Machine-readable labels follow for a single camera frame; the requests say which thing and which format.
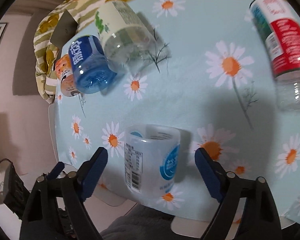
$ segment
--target wall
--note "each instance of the wall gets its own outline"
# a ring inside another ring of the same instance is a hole
[[[0,42],[0,159],[13,161],[19,174],[53,165],[48,106],[40,95],[13,96],[18,49],[30,16],[5,15],[8,25]],[[35,66],[29,71],[35,72]]]

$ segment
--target green leaf print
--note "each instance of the green leaf print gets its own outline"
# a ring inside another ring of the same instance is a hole
[[[96,26],[99,30],[99,34],[101,34],[105,28],[102,23],[103,23],[103,20],[99,17],[99,12],[97,12],[96,13]]]

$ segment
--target metal screw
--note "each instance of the metal screw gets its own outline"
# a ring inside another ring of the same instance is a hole
[[[235,174],[231,171],[227,172],[227,177],[233,179],[235,177]]]
[[[68,177],[69,178],[74,178],[75,176],[77,176],[77,172],[76,171],[71,171],[68,173]]]
[[[261,182],[261,183],[265,183],[265,182],[266,182],[266,179],[263,178],[263,177],[259,177],[259,178],[258,178],[258,181]]]
[[[43,182],[44,181],[44,176],[39,176],[37,178],[37,182]]]

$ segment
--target floral tablecloth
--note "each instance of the floral tablecloth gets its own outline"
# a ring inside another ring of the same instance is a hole
[[[300,113],[276,108],[270,63],[248,12],[251,1],[129,2],[169,56],[125,76],[106,95],[66,98],[58,86],[59,159],[78,168],[103,146],[109,160],[100,186],[166,213],[209,221],[218,203],[194,165],[194,151],[204,147],[227,171],[248,179],[264,176],[279,214],[300,223]],[[77,36],[85,34],[97,35],[94,24]],[[137,123],[181,132],[176,183],[154,200],[132,195],[124,181],[124,129]]]

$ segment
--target orange flower center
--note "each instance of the orange flower center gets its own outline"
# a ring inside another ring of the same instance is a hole
[[[222,68],[227,75],[234,77],[241,69],[241,66],[233,57],[227,57],[222,62]]]
[[[235,173],[238,174],[238,175],[241,175],[245,172],[245,168],[243,166],[238,166],[236,169],[235,169]]]
[[[107,189],[107,186],[103,183],[100,184],[100,187],[104,188],[104,189]]]
[[[286,157],[286,163],[287,164],[292,164],[297,157],[297,150],[291,149],[290,152],[288,153],[288,156]]]
[[[168,194],[162,196],[165,201],[171,202],[174,199],[174,196],[169,192]]]
[[[73,130],[74,130],[75,133],[79,133],[79,125],[78,125],[77,122],[75,122],[75,123],[73,124]]]
[[[131,89],[132,91],[138,91],[140,88],[139,81],[135,80],[131,82]]]
[[[113,134],[110,134],[108,142],[110,143],[111,147],[118,146],[118,138]]]
[[[219,160],[219,155],[221,154],[222,148],[220,148],[220,144],[214,141],[206,142],[205,144],[201,144],[200,147],[204,148],[209,154],[210,158],[214,161]]]
[[[167,0],[161,6],[162,6],[162,9],[168,10],[173,7],[173,2],[171,2],[170,0]]]

